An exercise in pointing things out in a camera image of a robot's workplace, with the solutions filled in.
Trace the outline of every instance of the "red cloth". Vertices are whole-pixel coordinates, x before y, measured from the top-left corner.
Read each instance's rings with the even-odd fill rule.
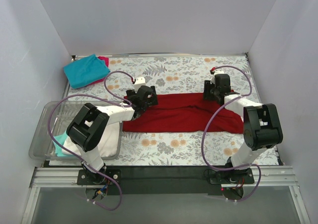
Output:
[[[109,58],[103,57],[103,56],[98,56],[98,58],[99,58],[100,60],[103,60],[103,61],[105,62],[106,67],[108,67],[108,65],[109,65]],[[95,84],[95,83],[99,83],[99,82],[102,82],[102,81],[104,81],[103,78],[100,79],[100,80],[97,80],[97,81],[93,81],[93,82],[90,83],[89,85],[92,85],[92,84]]]
[[[202,93],[158,95],[158,105],[134,121],[124,122],[127,132],[194,132],[203,131],[211,116],[220,107],[215,101],[203,100]],[[222,109],[211,123],[208,132],[243,133],[239,115]]]

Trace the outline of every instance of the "fabric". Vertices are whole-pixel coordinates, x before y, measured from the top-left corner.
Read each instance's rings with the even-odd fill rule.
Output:
[[[104,107],[97,106],[97,108],[103,112]],[[118,149],[118,139],[119,139],[119,132],[120,132],[120,124],[114,123],[111,125],[106,126],[103,135],[98,143],[98,150],[100,156],[103,157],[110,157],[114,156],[117,153]],[[80,151],[77,146],[71,141],[71,138],[66,134],[66,131],[60,135],[55,136],[55,139],[62,144],[65,148],[73,151],[74,153],[80,155]],[[70,157],[73,156],[66,150],[59,147],[55,142],[55,154],[58,157]]]
[[[98,59],[95,54],[76,60],[63,69],[70,86],[74,89],[100,80],[110,72],[105,62]]]
[[[202,93],[158,95],[158,105],[134,121],[124,122],[126,132],[195,132],[203,131],[211,116],[220,106],[215,101],[203,100]],[[243,133],[241,117],[232,111],[221,110],[208,132]]]
[[[98,59],[103,60],[105,62],[106,67],[109,66],[109,58],[103,57],[103,56],[98,56]],[[95,84],[95,83],[99,83],[99,82],[102,82],[102,81],[104,81],[104,77],[102,79],[100,79],[100,80],[92,82],[89,85],[92,85],[92,84]]]
[[[66,131],[62,134],[62,135],[59,135],[59,136],[54,136],[54,138],[60,143],[60,144],[64,144],[65,140],[67,139],[68,135],[66,134]],[[55,142],[54,143],[54,146],[55,146],[55,154],[57,157],[70,157],[70,156],[73,156],[71,154],[67,155],[67,154],[63,154],[62,152],[62,148],[59,147]]]

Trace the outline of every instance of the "glass panel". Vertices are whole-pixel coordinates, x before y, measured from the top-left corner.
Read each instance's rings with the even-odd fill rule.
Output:
[[[247,194],[252,187],[245,187]],[[124,195],[121,207],[106,211],[78,197],[84,188],[41,188],[34,224],[104,223],[300,223],[288,187],[259,187],[241,203],[207,198],[205,194]],[[118,196],[102,203],[114,206]]]

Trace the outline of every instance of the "mounting plate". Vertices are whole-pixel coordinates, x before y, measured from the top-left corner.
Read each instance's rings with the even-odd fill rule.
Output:
[[[120,184],[121,180],[121,170],[120,169],[110,169],[106,170],[105,174],[113,179],[116,180],[118,184]],[[85,170],[81,169],[78,174],[78,180],[77,180],[77,185],[105,185],[106,181],[103,181],[101,183],[93,183],[89,177],[86,175]]]
[[[254,177],[252,170],[249,168],[246,170],[246,173],[244,174],[235,174],[236,170],[233,170],[231,174],[230,171],[213,171],[209,169],[209,177],[210,177],[210,183],[211,184],[231,184],[229,178],[232,178],[233,184],[235,185],[237,181],[244,178],[244,184],[253,184]]]

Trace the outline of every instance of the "floral tablecloth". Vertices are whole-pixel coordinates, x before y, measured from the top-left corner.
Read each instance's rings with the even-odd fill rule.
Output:
[[[250,68],[244,56],[233,57],[122,57],[110,58],[111,71],[120,70],[136,77],[143,75],[147,85],[156,86],[157,94],[203,92],[204,80],[211,79],[209,70],[221,65],[232,65],[244,70],[251,78]],[[237,70],[223,69],[231,77],[231,85],[241,94],[248,93],[245,77]],[[259,102],[253,85],[250,100]],[[132,89],[131,81],[124,74],[114,74],[107,86],[115,94],[124,96]],[[69,89],[68,95],[85,93],[109,100],[103,83],[80,89]],[[71,100],[91,100],[74,97]],[[120,154],[107,165],[205,165],[201,156],[203,132],[191,133],[130,133],[124,132]],[[205,154],[212,165],[224,165],[238,151],[243,135],[228,132],[211,132],[205,139]],[[269,149],[256,161],[261,165],[278,165],[275,150]]]

